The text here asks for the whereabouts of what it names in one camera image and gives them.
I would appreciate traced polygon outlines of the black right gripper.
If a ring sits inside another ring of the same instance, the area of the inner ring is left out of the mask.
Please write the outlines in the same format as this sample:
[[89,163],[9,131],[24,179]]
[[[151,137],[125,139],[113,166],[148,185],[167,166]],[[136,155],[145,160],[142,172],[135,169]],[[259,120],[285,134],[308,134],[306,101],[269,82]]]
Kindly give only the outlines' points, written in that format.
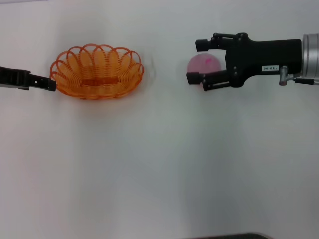
[[286,66],[288,74],[301,71],[302,41],[300,39],[253,41],[246,33],[236,35],[214,33],[210,39],[195,42],[197,52],[226,50],[226,69],[212,73],[187,72],[190,85],[202,85],[205,91],[225,87],[242,87],[258,75],[279,75]]

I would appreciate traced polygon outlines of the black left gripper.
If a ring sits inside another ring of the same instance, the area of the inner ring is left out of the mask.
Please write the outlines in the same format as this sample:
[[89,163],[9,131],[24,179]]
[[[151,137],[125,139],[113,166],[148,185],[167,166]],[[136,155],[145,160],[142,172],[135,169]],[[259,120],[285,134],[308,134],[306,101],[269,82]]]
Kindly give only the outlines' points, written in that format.
[[2,88],[15,88],[22,90],[29,90],[29,87],[34,87],[47,91],[56,91],[55,80],[33,75],[27,70],[5,67],[0,68],[0,86]]

